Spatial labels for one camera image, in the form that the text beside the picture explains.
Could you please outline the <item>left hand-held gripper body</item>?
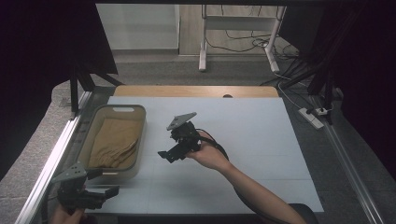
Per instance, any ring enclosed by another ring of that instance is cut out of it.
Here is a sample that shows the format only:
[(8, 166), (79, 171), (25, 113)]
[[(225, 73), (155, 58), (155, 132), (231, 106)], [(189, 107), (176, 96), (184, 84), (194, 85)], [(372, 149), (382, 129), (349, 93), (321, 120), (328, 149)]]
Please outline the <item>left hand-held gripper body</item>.
[(60, 183), (57, 199), (66, 209), (100, 209), (103, 206), (104, 193), (85, 190), (88, 172), (83, 164), (76, 162), (52, 178), (52, 183)]

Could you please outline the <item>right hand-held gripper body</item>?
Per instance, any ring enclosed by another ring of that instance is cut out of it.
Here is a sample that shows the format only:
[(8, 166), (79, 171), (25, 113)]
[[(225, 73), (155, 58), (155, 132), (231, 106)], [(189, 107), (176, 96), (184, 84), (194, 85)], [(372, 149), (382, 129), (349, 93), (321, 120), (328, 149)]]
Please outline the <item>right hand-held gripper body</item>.
[(196, 112), (191, 112), (184, 115), (175, 116), (171, 123), (166, 128), (171, 132), (171, 138), (177, 144), (169, 151), (169, 155), (185, 155), (190, 151), (197, 151), (200, 149), (198, 144), (199, 136), (191, 119), (196, 116)]

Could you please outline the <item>beige basket with green rim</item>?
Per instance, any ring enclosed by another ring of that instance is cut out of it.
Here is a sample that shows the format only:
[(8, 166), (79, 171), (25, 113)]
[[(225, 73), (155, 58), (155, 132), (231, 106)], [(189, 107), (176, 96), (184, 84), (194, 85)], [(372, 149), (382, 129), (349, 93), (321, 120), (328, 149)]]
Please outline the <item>beige basket with green rim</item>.
[[(143, 149), (141, 143), (144, 140), (146, 115), (146, 109), (142, 105), (102, 105), (95, 110), (81, 150), (79, 151), (78, 161), (80, 161), (88, 171), (99, 168), (103, 170), (103, 175), (97, 178), (99, 183), (128, 180), (134, 178), (138, 174), (142, 160)], [(123, 168), (116, 169), (89, 166), (94, 138), (99, 133), (105, 119), (126, 119), (142, 122), (142, 130), (136, 145), (136, 150), (132, 157), (124, 163)]]

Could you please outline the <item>brown pants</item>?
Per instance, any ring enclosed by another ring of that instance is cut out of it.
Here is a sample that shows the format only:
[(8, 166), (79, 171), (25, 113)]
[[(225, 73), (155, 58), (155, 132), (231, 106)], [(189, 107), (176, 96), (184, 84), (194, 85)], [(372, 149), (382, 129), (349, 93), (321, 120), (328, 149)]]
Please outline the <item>brown pants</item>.
[(141, 130), (141, 121), (105, 119), (94, 138), (89, 166), (123, 168), (136, 150)]

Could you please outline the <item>person's left hand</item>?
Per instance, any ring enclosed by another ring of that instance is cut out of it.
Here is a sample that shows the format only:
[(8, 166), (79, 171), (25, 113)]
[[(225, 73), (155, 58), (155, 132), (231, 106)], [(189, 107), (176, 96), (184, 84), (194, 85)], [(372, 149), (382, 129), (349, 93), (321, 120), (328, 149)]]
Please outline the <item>person's left hand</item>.
[(79, 224), (85, 215), (84, 209), (76, 209), (75, 212), (70, 215), (68, 211), (61, 205), (59, 205), (52, 215), (50, 224)]

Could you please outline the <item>person's right hand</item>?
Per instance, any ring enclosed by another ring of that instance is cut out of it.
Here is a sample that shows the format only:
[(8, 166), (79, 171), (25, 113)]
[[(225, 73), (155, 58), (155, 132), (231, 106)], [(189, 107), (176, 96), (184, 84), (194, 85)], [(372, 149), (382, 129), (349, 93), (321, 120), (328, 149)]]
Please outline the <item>person's right hand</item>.
[(201, 141), (200, 149), (187, 153), (186, 157), (218, 172), (223, 172), (232, 165), (218, 149), (206, 141)]

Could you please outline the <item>light blue table mat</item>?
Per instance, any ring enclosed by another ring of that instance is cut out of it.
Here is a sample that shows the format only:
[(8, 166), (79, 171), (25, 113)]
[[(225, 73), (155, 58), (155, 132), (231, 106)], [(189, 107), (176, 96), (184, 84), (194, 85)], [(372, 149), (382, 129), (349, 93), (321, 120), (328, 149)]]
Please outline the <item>light blue table mat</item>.
[(116, 97), (113, 105), (147, 112), (140, 171), (118, 181), (120, 193), (103, 212), (120, 215), (246, 214), (248, 208), (219, 173), (196, 161), (160, 157), (175, 142), (166, 130), (178, 115), (196, 112), (195, 127), (209, 132), (243, 173), (288, 203), (322, 209), (281, 98)]

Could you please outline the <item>black metal stand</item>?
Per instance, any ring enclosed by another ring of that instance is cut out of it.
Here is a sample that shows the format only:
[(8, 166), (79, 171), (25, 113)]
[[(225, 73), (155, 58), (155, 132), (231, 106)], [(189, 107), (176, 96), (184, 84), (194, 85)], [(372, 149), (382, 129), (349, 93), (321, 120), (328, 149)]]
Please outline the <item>black metal stand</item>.
[(93, 91), (96, 87), (91, 74), (95, 74), (108, 83), (118, 87), (124, 85), (122, 82), (111, 77), (110, 74), (105, 72), (90, 72), (89, 68), (81, 63), (74, 63), (70, 74), (70, 96), (71, 96), (71, 111), (76, 115), (78, 113), (78, 83), (84, 91)]
[(278, 85), (279, 90), (285, 90), (298, 82), (313, 77), (312, 81), (307, 87), (307, 93), (309, 95), (318, 95), (319, 92), (324, 88), (324, 108), (328, 113), (324, 116), (326, 121), (332, 125), (332, 88), (333, 88), (333, 75), (329, 63), (319, 63), (314, 68), (303, 72), (299, 76), (292, 80), (286, 81)]

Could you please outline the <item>black curtain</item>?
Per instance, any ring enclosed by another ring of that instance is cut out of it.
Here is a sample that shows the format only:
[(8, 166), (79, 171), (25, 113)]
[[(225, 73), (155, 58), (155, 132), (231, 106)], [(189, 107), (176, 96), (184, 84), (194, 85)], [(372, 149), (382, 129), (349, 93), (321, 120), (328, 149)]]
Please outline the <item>black curtain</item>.
[(0, 180), (79, 72), (118, 72), (95, 0), (0, 0)]
[(344, 116), (396, 180), (396, 0), (289, 6), (280, 36), (318, 63), (353, 10), (358, 18), (332, 63), (335, 85)]

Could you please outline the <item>white power strip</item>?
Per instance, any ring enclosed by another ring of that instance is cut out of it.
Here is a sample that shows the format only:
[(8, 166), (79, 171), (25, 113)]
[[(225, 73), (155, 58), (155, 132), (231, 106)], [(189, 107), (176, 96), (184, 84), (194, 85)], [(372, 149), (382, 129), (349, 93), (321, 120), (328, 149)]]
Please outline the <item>white power strip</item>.
[(317, 119), (312, 113), (309, 113), (305, 107), (299, 109), (298, 112), (316, 130), (319, 130), (324, 127), (323, 123), (319, 119)]

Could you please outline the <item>aluminium rail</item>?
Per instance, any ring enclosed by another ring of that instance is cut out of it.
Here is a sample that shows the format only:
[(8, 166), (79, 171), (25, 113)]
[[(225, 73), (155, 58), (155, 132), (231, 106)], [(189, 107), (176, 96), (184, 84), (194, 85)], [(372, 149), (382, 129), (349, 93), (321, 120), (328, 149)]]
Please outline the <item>aluminium rail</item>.
[(332, 123), (321, 119), (325, 125), (324, 132), (357, 197), (364, 218), (369, 224), (386, 224), (383, 204), (379, 199), (383, 190), (388, 190), (387, 176), (374, 152), (344, 118), (341, 104), (340, 100), (331, 103)]
[(47, 202), (51, 179), (81, 118), (75, 116), (71, 102), (69, 91), (52, 92), (44, 118), (18, 158), (20, 180), (14, 189), (22, 191), (19, 200), (23, 205), (12, 224), (32, 224), (41, 205)]

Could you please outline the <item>white desk frame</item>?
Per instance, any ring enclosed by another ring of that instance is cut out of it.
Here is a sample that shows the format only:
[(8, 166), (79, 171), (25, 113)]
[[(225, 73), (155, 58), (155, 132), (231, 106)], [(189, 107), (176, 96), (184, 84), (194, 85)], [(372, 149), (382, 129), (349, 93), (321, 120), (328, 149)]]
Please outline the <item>white desk frame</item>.
[(274, 45), (276, 36), (280, 30), (286, 7), (277, 7), (274, 17), (261, 16), (225, 16), (225, 15), (208, 15), (207, 5), (201, 5), (201, 17), (203, 22), (203, 38), (199, 54), (199, 70), (206, 70), (206, 56), (208, 41), (206, 38), (207, 31), (262, 31), (270, 32), (270, 38), (263, 47), (265, 55), (271, 70), (278, 74), (279, 67), (274, 56)]

